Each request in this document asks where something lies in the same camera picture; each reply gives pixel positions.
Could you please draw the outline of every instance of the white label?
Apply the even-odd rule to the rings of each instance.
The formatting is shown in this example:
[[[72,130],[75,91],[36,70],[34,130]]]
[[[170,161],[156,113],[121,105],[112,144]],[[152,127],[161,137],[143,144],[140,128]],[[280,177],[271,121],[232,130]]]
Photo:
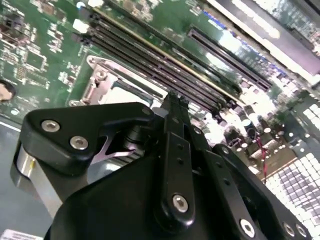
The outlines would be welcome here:
[[[0,240],[43,240],[43,238],[7,229],[1,235]]]

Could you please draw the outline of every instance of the screw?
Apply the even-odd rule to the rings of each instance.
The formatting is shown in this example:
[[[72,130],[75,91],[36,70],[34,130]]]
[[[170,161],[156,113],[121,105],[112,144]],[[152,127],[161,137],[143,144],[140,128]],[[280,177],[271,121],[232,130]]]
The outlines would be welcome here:
[[[223,151],[225,154],[228,154],[228,153],[229,153],[228,149],[227,149],[225,146],[222,147],[222,151]]]
[[[244,233],[247,234],[250,238],[253,239],[255,237],[255,229],[248,220],[241,219],[240,226]]]
[[[295,236],[295,231],[292,229],[292,227],[288,223],[284,222],[283,227],[291,237]]]
[[[201,130],[197,127],[194,127],[194,131],[197,133],[197,134],[201,134]]]
[[[188,210],[188,202],[181,195],[174,195],[172,198],[174,207],[180,212],[185,213]]]
[[[88,141],[82,136],[74,136],[70,139],[70,145],[77,150],[85,150],[88,147]]]
[[[41,127],[43,130],[45,130],[48,133],[55,133],[60,129],[59,123],[53,120],[44,120],[41,123]]]
[[[298,229],[298,232],[306,238],[307,237],[306,231],[299,224],[296,224],[295,226],[296,226],[296,229]]]
[[[142,108],[142,112],[143,112],[144,114],[147,114],[147,115],[150,115],[150,114],[151,114],[150,110],[149,110],[148,108],[146,108],[146,107]]]
[[[99,70],[96,73],[96,76],[98,77],[98,79],[104,79],[107,76],[107,72],[105,70]]]

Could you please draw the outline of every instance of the cylindrical component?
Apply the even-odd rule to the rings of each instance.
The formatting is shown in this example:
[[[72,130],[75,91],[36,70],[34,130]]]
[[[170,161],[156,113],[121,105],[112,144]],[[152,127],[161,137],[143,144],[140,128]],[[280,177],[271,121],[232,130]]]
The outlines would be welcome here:
[[[251,105],[245,106],[244,111],[246,112],[246,114],[248,115],[248,117],[251,121],[253,121],[254,119],[257,118],[257,114]]]
[[[34,169],[35,161],[36,159],[33,156],[30,156],[21,146],[16,160],[16,167],[18,168],[19,172],[29,178],[32,170]]]
[[[262,118],[262,116],[258,117],[258,121],[259,121],[264,133],[268,134],[271,132],[271,128],[270,128],[269,124],[267,123],[266,120],[264,120]]]
[[[251,120],[248,118],[248,116],[247,116],[245,111],[239,112],[238,116],[239,116],[243,126],[250,125]]]
[[[256,140],[257,136],[259,136],[258,129],[252,123],[250,123],[248,126],[245,126],[244,128],[245,128],[246,134],[252,140]]]
[[[88,86],[86,87],[84,94],[81,98],[84,103],[86,103],[86,104],[90,103],[91,96],[93,95],[96,88],[97,88],[97,85],[94,81],[91,81],[88,84]]]

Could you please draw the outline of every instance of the black plastic part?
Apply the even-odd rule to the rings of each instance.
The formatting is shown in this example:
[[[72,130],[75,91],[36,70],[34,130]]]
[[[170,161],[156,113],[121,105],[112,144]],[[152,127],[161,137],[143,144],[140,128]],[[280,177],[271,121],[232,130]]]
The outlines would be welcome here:
[[[303,226],[299,220],[270,192],[270,190],[257,179],[248,167],[234,154],[230,149],[228,153],[223,150],[224,145],[217,144],[212,151],[222,157],[226,166],[232,173],[233,179],[238,183],[238,190],[242,196],[249,196],[256,205],[254,215],[261,231],[270,240],[284,239],[312,239],[309,232],[306,231],[307,237],[298,233],[297,229],[295,238],[285,231],[283,223],[296,228],[296,224]]]
[[[266,92],[272,87],[272,84],[263,76],[255,72],[244,62],[241,62],[240,60],[233,57],[233,54],[231,52],[229,52],[224,47],[220,46],[218,43],[214,42],[199,29],[193,27],[189,31],[188,37],[196,41],[200,46],[202,46],[202,48],[212,53],[215,57],[224,62],[226,65],[236,70],[244,78],[246,78],[256,86],[259,86],[259,88],[263,91]]]
[[[48,120],[48,116],[59,123],[59,131],[42,129],[41,124]],[[98,137],[113,136],[136,124],[146,125],[153,117],[152,110],[137,102],[35,110],[23,119],[20,141],[29,155],[55,170],[66,175],[79,175],[97,153]],[[84,137],[88,141],[87,149],[74,149],[70,145],[74,136]]]
[[[120,130],[129,126],[134,128],[136,124],[153,125],[152,114],[147,114],[150,119],[144,116],[137,119],[134,115],[129,125],[125,113],[108,117],[111,113],[116,115],[119,107],[125,112],[130,107],[136,113],[142,104],[109,106],[114,108],[108,108],[108,115],[103,116],[108,121],[101,124],[97,117],[90,122],[87,133],[94,133],[88,137],[84,135],[89,142],[99,135],[106,135],[110,130],[106,126]],[[102,105],[94,107],[104,109]],[[144,157],[67,198],[56,213],[46,240],[311,240],[307,230],[306,237],[298,234],[296,224],[303,225],[230,149],[217,144],[211,150],[203,132],[190,124],[185,98],[178,99],[169,93],[161,107],[168,114],[164,121],[157,121],[160,126],[154,126],[158,130],[158,142],[153,148]],[[81,109],[85,113],[86,108],[90,106],[78,108],[78,111]],[[79,118],[74,108],[66,109],[71,111],[68,115],[63,112],[64,123],[68,123],[70,116],[71,119]],[[36,126],[37,119],[43,114],[48,117],[57,113],[55,109],[35,112],[37,117],[31,122]],[[99,116],[97,112],[90,113],[91,118]],[[35,129],[38,134],[29,134],[29,140],[37,144],[33,139],[39,138],[41,129]],[[65,144],[64,149],[68,149],[65,138],[73,129],[67,127],[61,131],[65,134],[60,139]],[[22,127],[21,135],[25,136],[27,132],[28,128]],[[57,144],[56,136],[47,135],[49,140],[42,137],[44,142]],[[72,163],[82,165],[81,160],[76,161]],[[172,198],[177,194],[186,198],[187,211],[179,211],[174,206]],[[248,235],[248,225],[241,224],[242,220],[250,223],[253,238]],[[296,229],[294,238],[286,233],[283,223]]]
[[[156,192],[154,214],[167,232],[180,233],[195,221],[190,144],[185,140],[185,123],[178,97],[169,93],[161,107],[168,110],[168,114],[164,118],[164,134],[159,142],[159,186],[156,187],[159,192]],[[174,206],[175,195],[185,198],[187,211],[181,212]]]
[[[245,23],[250,29],[257,33],[262,39],[270,41],[278,49],[280,49],[289,58],[295,61],[303,69],[311,75],[320,73],[320,58],[313,52],[309,51],[296,37],[294,37],[289,29],[282,26],[270,14],[263,10],[254,0],[242,0],[249,9],[255,12],[259,17],[265,20],[270,26],[279,31],[279,38],[271,37],[265,29],[259,26],[252,18],[240,10],[232,1],[215,0],[224,7],[233,16]]]
[[[5,87],[10,93],[12,93],[11,99],[14,98],[14,96],[16,95],[16,89],[15,89],[15,87],[14,87],[10,82],[7,82],[7,81],[5,81],[5,80],[3,80],[3,79],[0,79],[0,84],[4,85],[4,87]],[[6,101],[10,101],[11,99],[2,100],[2,101],[0,100],[0,103],[1,103],[1,102],[6,102]]]

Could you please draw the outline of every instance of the integrated circuit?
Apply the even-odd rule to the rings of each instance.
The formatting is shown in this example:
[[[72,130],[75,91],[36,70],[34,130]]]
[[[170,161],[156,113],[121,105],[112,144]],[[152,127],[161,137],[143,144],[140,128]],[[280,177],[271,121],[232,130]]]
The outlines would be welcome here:
[[[33,68],[41,70],[44,65],[44,58],[38,54],[35,54],[31,51],[27,53],[25,63]]]
[[[42,11],[43,11],[45,14],[54,15],[54,13],[55,13],[55,6],[52,5],[52,4],[49,3],[49,2],[44,2],[44,3],[42,4]]]

